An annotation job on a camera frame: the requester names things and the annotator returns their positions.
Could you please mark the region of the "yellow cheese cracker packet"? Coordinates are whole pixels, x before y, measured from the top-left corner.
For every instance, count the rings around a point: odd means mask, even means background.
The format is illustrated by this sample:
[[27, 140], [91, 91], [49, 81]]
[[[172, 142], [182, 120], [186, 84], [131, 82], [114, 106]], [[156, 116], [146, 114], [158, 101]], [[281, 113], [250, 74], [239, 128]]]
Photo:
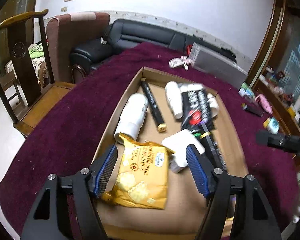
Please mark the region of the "yellow cheese cracker packet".
[[120, 133], [124, 142], [113, 188], [101, 199], [111, 205], [164, 209], [167, 201], [169, 157], [174, 152], [156, 142], [137, 142]]

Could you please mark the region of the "white power adapter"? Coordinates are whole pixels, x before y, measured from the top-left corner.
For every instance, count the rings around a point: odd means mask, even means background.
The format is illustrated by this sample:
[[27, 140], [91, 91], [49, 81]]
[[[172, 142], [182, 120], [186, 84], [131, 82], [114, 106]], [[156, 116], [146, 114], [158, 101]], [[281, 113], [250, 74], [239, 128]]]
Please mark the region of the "white power adapter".
[[166, 137], [161, 144], [174, 152], [171, 154], [169, 160], [169, 168], [174, 173], [179, 173], [188, 166], [186, 160], [187, 146], [193, 144], [200, 154], [205, 152], [204, 146], [188, 129], [183, 129], [180, 132]]

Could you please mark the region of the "white teal tissue pack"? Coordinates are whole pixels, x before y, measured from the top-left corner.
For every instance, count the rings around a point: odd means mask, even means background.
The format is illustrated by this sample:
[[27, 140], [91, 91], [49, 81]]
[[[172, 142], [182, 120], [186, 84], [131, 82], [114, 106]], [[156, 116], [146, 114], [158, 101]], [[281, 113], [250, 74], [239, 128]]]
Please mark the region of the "white teal tissue pack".
[[277, 134], [280, 129], [280, 125], [274, 117], [267, 118], [263, 123], [263, 127], [272, 134]]

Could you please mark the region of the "purple velvet table cloth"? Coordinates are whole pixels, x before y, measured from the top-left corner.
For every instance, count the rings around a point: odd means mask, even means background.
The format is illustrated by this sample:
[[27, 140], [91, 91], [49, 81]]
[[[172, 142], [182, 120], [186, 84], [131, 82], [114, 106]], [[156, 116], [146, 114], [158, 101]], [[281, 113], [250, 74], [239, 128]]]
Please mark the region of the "purple velvet table cloth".
[[218, 93], [236, 128], [249, 173], [266, 194], [279, 228], [288, 226], [299, 194], [292, 156], [256, 143], [263, 119], [242, 110], [236, 88], [193, 68], [171, 69], [169, 61], [179, 56], [178, 51], [144, 42], [92, 71], [54, 106], [25, 140], [0, 183], [0, 206], [17, 233], [49, 174], [72, 175], [91, 163], [118, 101], [142, 67], [202, 83]]

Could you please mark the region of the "black marker on cloth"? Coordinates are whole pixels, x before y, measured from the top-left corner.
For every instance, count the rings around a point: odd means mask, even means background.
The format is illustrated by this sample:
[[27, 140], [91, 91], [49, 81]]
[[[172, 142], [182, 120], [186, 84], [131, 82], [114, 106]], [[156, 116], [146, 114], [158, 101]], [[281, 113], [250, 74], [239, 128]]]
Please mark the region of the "black marker on cloth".
[[254, 106], [247, 105], [246, 103], [242, 103], [242, 109], [250, 114], [253, 114], [258, 117], [263, 116], [263, 111]]

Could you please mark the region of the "white red plastic bag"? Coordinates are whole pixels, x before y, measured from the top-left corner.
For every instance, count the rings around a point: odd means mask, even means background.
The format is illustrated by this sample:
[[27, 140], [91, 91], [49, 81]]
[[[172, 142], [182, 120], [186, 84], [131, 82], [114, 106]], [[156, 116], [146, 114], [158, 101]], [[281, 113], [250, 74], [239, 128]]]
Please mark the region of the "white red plastic bag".
[[258, 103], [266, 113], [268, 113], [268, 114], [273, 113], [273, 110], [272, 110], [272, 107], [271, 107], [269, 101], [263, 94], [259, 94], [258, 96], [256, 96], [255, 102]]

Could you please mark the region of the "wooden sideboard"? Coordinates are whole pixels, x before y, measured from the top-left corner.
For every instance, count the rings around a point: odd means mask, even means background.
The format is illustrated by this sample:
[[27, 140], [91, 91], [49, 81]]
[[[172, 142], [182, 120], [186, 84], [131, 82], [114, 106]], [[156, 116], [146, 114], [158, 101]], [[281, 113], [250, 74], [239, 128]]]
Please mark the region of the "wooden sideboard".
[[300, 136], [300, 9], [292, 0], [274, 0], [245, 81], [269, 101], [280, 131]]

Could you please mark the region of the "green white packet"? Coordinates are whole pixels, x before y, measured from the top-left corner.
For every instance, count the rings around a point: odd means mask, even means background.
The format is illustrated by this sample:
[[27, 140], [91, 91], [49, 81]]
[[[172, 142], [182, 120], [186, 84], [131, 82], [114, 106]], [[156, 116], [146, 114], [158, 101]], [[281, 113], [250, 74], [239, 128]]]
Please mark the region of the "green white packet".
[[241, 97], [248, 97], [250, 99], [255, 99], [255, 94], [253, 92], [253, 90], [244, 82], [241, 85], [241, 88], [238, 91], [239, 95]]

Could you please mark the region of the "black snack packet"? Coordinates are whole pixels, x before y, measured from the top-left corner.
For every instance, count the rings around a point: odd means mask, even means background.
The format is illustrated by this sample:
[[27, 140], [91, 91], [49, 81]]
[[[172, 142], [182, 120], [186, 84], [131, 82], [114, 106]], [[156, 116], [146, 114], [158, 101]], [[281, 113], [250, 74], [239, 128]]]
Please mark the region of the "black snack packet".
[[192, 133], [201, 130], [203, 122], [210, 131], [214, 129], [212, 112], [204, 85], [201, 83], [178, 83], [183, 102], [183, 116], [181, 129], [188, 129]]

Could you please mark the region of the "white bottle in tray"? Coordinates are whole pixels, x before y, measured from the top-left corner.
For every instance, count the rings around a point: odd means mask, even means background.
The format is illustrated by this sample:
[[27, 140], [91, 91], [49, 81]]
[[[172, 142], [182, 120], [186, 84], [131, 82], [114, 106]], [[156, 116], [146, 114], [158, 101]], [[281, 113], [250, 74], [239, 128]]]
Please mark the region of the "white bottle in tray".
[[145, 120], [147, 108], [148, 99], [143, 94], [135, 93], [129, 97], [114, 133], [114, 138], [119, 144], [124, 144], [119, 136], [120, 133], [128, 135], [134, 140], [137, 139]]

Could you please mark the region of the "black marker in tray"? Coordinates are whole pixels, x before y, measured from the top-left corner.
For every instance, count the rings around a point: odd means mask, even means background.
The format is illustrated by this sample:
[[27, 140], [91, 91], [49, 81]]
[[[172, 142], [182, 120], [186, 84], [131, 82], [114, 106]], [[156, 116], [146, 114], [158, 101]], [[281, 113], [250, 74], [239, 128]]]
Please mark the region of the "black marker in tray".
[[151, 115], [153, 117], [153, 120], [156, 124], [157, 130], [159, 133], [163, 133], [166, 131], [167, 129], [167, 125], [166, 122], [164, 121], [161, 111], [159, 109], [158, 103], [149, 87], [148, 82], [146, 81], [145, 78], [142, 78], [140, 80], [140, 86], [142, 88], [142, 91], [144, 93], [144, 95], [146, 96], [148, 103], [149, 103], [149, 107], [150, 107], [150, 112]]

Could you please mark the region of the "white key fob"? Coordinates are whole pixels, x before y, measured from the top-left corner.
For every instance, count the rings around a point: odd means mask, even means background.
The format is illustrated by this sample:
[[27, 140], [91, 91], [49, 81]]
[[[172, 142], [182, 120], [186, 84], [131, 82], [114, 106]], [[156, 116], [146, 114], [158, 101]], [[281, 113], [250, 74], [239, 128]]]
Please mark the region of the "white key fob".
[[183, 67], [186, 71], [189, 69], [189, 65], [192, 63], [191, 59], [186, 56], [181, 56], [180, 58], [174, 58], [169, 61], [169, 67], [172, 68], [179, 68]]

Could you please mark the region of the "wooden chair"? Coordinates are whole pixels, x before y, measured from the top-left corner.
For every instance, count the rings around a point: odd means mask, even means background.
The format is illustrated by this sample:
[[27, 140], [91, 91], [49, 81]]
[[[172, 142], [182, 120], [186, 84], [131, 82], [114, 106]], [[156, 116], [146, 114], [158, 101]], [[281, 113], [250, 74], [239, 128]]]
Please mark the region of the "wooden chair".
[[[24, 93], [27, 107], [19, 115], [16, 115], [1, 83], [0, 98], [13, 121], [13, 127], [25, 138], [31, 134], [47, 113], [75, 86], [73, 83], [56, 81], [54, 78], [44, 27], [44, 16], [48, 12], [48, 9], [40, 12], [28, 11], [12, 16], [0, 23], [0, 31], [7, 30], [10, 57], [17, 80]], [[26, 22], [35, 18], [39, 21], [39, 31], [49, 77], [49, 84], [43, 89], [38, 83], [28, 46], [26, 45]]]

